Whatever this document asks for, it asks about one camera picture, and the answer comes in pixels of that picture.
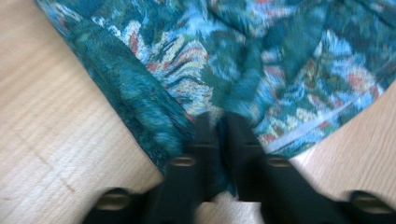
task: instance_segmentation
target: floral pattern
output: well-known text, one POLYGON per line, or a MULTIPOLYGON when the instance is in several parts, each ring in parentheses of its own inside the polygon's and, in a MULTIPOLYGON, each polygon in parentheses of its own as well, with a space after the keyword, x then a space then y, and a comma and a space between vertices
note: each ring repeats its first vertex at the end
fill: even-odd
POLYGON ((396 75, 392 0, 36 3, 162 172, 203 112, 244 116, 292 157, 396 75))

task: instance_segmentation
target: light brown wood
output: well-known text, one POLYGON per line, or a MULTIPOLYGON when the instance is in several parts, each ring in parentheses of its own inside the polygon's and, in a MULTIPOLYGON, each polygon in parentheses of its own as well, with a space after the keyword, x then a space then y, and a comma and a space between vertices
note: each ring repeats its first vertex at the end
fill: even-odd
MULTIPOLYGON (((396 205, 396 85, 292 159, 321 192, 368 189, 396 205)), ((0 223, 79 223, 106 188, 162 180, 76 57, 29 0, 0 2, 0 223)), ((260 223, 224 194, 200 223, 260 223)))

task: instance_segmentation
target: folded cloth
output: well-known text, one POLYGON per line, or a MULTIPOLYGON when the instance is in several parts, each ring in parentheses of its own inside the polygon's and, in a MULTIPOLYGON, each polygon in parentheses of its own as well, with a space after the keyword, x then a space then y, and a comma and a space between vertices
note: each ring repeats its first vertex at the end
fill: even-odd
POLYGON ((292 157, 396 75, 393 0, 35 0, 161 172, 223 111, 292 157))

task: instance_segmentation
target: wooden floor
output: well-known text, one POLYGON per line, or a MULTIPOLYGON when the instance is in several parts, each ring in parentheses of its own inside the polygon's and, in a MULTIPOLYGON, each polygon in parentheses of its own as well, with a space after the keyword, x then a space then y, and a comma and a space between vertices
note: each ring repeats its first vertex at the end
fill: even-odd
MULTIPOLYGON (((396 206, 396 85, 292 161, 328 195, 366 189, 396 206)), ((162 180, 30 0, 0 2, 0 223, 79 223, 105 190, 162 180)), ((199 223, 260 223, 228 195, 199 223)))

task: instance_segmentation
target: floral fabric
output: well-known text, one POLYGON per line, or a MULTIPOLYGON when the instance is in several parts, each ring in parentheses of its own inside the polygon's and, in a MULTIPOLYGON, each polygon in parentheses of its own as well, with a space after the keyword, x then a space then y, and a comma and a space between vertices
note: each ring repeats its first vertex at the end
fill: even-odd
POLYGON ((36 0, 163 172, 209 111, 292 157, 396 75, 394 0, 36 0))

